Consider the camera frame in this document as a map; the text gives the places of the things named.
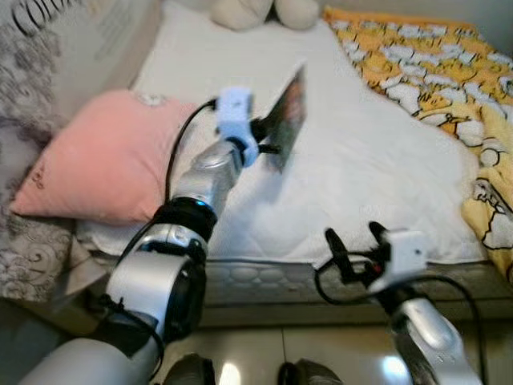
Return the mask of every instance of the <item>white mattress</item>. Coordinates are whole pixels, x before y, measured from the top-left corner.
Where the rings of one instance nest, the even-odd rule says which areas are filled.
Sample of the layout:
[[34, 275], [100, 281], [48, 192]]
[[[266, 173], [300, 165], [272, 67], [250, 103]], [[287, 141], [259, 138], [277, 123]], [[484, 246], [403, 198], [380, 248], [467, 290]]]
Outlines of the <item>white mattress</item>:
[[[283, 175], [264, 156], [245, 169], [209, 244], [209, 258], [314, 262], [328, 255], [324, 229], [348, 249], [374, 244], [369, 221], [424, 231], [431, 261], [479, 261], [479, 242], [460, 216], [477, 160], [457, 140], [412, 119], [367, 89], [322, 21], [306, 32], [270, 22], [244, 33], [164, 2], [164, 23], [135, 89], [203, 103], [230, 85], [251, 87], [264, 115], [300, 61], [308, 119]], [[175, 178], [214, 141], [205, 113], [184, 141]], [[135, 229], [82, 223], [81, 236], [119, 254]]]

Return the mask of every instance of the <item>pink pillow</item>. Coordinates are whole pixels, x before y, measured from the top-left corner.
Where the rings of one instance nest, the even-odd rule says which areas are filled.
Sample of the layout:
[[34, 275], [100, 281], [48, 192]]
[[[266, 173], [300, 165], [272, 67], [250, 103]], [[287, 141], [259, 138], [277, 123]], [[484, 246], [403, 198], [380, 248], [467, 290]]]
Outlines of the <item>pink pillow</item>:
[[193, 104], [111, 91], [46, 148], [10, 208], [114, 225], [147, 221], [163, 203], [169, 156]]

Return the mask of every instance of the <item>bed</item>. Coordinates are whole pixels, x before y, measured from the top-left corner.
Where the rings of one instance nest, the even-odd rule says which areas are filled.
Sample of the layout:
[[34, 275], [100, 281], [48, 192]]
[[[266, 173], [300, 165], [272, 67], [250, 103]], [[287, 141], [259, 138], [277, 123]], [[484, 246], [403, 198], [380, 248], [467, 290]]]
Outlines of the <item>bed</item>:
[[[469, 286], [485, 317], [513, 316], [513, 289], [486, 260], [460, 215], [478, 171], [474, 155], [370, 90], [326, 23], [296, 32], [269, 22], [234, 34], [176, 2], [164, 2], [163, 8], [155, 46], [133, 84], [138, 92], [202, 103], [223, 87], [244, 85], [254, 92], [255, 115], [262, 116], [293, 69], [306, 65], [308, 119], [290, 164], [282, 175], [270, 172], [264, 159], [244, 170], [216, 226], [205, 326], [385, 319], [373, 305], [327, 306], [313, 286], [312, 265], [329, 257], [324, 229], [335, 228], [349, 249], [367, 249], [374, 245], [369, 221], [422, 230], [436, 250], [431, 270]], [[204, 114], [184, 138], [173, 180], [214, 139], [213, 118]], [[136, 230], [82, 222], [78, 237], [108, 271]], [[336, 274], [326, 279], [333, 295], [361, 290], [342, 287]], [[90, 287], [88, 295], [99, 293], [104, 283], [105, 278]], [[450, 289], [426, 290], [452, 318], [467, 317]], [[50, 312], [27, 306], [81, 334], [96, 322], [83, 309], [84, 295]]]

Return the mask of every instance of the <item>plush toy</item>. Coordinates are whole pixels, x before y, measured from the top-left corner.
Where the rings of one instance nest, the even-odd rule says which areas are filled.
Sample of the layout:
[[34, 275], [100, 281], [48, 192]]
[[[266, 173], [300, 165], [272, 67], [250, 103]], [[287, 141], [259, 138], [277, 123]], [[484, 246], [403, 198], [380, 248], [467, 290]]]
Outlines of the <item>plush toy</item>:
[[310, 28], [319, 15], [315, 0], [217, 0], [211, 17], [232, 30], [248, 30], [264, 23], [273, 3], [281, 22], [294, 30]]

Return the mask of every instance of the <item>black shoe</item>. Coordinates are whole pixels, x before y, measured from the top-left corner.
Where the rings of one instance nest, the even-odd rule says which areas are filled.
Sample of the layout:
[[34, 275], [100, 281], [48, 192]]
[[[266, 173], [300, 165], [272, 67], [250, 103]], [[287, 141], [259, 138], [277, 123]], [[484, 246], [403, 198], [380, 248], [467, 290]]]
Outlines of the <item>black shoe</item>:
[[281, 365], [278, 385], [343, 385], [343, 382], [327, 367], [300, 359], [295, 365]]
[[216, 385], [212, 361], [186, 355], [173, 365], [162, 385]]

